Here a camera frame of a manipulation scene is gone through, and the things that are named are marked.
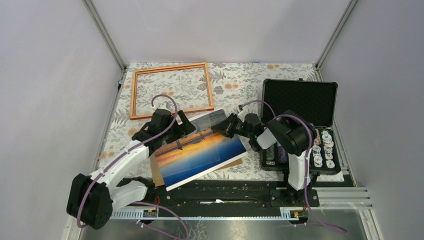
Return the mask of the clear plastic sheet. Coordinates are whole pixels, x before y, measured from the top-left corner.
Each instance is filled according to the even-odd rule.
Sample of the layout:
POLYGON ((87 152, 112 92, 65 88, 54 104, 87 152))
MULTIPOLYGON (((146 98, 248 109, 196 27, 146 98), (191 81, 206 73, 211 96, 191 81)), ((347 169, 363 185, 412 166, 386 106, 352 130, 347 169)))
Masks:
POLYGON ((197 132, 210 130, 212 126, 224 121, 227 115, 223 109, 208 111, 206 113, 189 118, 189 122, 195 126, 197 132))

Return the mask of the sunset landscape photo print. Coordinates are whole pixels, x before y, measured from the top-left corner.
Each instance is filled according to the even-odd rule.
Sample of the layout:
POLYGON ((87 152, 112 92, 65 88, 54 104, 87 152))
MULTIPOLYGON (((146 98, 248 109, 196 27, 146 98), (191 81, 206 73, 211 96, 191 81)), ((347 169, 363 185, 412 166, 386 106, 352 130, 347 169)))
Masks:
POLYGON ((248 155, 239 137, 210 130, 192 133, 156 150, 165 189, 170 191, 248 155))

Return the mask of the orange wooden picture frame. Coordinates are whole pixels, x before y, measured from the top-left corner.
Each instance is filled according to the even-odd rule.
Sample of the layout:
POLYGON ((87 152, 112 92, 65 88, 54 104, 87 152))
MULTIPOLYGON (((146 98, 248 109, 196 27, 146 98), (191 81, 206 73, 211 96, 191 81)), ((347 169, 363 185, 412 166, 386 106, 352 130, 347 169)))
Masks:
POLYGON ((215 108, 206 62, 136 69, 131 81, 129 119, 148 119, 151 99, 159 94, 173 98, 185 113, 215 108))

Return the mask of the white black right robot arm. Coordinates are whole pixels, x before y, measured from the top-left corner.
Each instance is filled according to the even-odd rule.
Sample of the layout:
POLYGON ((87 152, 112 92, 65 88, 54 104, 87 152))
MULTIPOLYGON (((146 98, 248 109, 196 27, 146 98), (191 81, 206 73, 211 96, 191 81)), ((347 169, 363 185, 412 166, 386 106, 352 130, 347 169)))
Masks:
POLYGON ((288 174, 285 174, 287 201, 293 206, 299 206, 307 199, 312 183, 309 165, 316 131, 300 115, 286 110, 262 123, 257 114, 242 111, 230 114, 225 120, 213 125, 211 130, 227 138, 233 138, 234 135, 248 138, 255 152, 265 151, 279 143, 288 157, 288 174))

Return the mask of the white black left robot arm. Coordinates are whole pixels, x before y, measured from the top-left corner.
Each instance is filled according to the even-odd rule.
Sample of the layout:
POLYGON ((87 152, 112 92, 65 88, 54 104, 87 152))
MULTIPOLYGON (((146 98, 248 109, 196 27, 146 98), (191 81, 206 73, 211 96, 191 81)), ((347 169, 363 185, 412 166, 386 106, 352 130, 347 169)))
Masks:
POLYGON ((151 120, 136 132, 117 158, 89 175, 74 177, 66 212, 77 219, 80 228, 102 228, 114 211, 140 202, 144 206, 155 200, 155 184, 143 177, 127 178, 135 166, 148 160, 163 143, 172 143, 194 132, 196 127, 179 110, 172 114, 156 109, 151 120))

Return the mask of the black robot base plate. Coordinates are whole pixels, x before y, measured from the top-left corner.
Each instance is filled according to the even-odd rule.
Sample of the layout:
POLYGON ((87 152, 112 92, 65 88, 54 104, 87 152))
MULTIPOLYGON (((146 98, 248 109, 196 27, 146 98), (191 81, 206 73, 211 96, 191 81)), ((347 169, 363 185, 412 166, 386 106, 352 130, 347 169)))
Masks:
POLYGON ((179 217, 279 217, 280 209, 303 210, 304 192, 285 181, 194 180, 167 191, 148 190, 144 202, 169 208, 179 217))

